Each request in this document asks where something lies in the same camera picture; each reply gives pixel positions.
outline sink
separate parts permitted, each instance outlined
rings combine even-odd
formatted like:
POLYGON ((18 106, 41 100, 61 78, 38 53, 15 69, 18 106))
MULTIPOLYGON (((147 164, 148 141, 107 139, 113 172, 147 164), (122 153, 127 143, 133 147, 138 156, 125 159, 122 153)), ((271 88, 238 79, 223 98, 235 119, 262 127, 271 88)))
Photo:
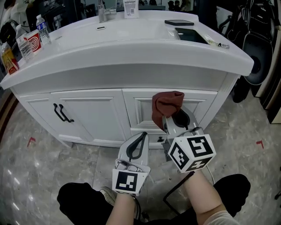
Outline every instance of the sink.
POLYGON ((163 21, 123 19, 76 27, 58 39, 57 44, 65 51, 108 41, 168 38, 169 33, 163 21))

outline water bottle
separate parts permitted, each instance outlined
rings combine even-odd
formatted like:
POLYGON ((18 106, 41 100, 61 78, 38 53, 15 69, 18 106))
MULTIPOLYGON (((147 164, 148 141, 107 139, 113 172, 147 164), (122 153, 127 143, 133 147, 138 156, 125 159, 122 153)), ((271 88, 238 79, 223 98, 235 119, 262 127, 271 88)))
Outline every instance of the water bottle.
POLYGON ((40 34, 42 44, 43 45, 50 44, 51 39, 50 39, 50 36, 49 36, 49 32, 47 30, 45 20, 41 17, 41 15, 38 15, 36 18, 37 18, 36 27, 39 30, 39 34, 40 34))
POLYGON ((16 27, 16 30, 17 30, 16 40, 18 43, 18 48, 21 51, 22 57, 27 62, 29 59, 33 57, 33 52, 30 43, 26 37, 27 32, 22 28, 21 25, 18 25, 16 27))

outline human arm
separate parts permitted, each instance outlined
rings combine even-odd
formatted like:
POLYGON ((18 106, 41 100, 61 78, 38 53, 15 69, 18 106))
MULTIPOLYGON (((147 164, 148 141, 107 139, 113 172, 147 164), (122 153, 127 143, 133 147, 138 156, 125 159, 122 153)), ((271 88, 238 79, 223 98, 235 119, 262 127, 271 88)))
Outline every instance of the human arm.
POLYGON ((203 225, 213 214, 226 210, 218 192, 201 170, 185 181, 184 187, 196 213, 198 225, 203 225))
POLYGON ((133 225, 135 202, 132 196, 118 194, 106 225, 133 225))

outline red and white cup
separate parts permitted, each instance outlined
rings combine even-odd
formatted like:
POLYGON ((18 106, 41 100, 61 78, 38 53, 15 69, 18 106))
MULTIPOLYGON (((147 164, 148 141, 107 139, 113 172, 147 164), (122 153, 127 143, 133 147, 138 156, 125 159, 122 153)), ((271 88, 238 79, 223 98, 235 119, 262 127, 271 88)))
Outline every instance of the red and white cup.
POLYGON ((39 31, 36 29, 27 34, 27 39, 31 45, 31 49, 34 54, 37 54, 42 50, 42 44, 40 41, 39 31))

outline brown cloth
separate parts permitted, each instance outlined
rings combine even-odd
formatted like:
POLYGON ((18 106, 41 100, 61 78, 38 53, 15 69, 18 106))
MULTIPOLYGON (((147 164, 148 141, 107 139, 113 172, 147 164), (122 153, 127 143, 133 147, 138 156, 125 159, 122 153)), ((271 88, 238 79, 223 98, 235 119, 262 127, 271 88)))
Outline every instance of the brown cloth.
POLYGON ((162 130, 162 117, 177 113, 184 100, 184 93, 179 91, 160 92, 152 97, 152 120, 162 130))

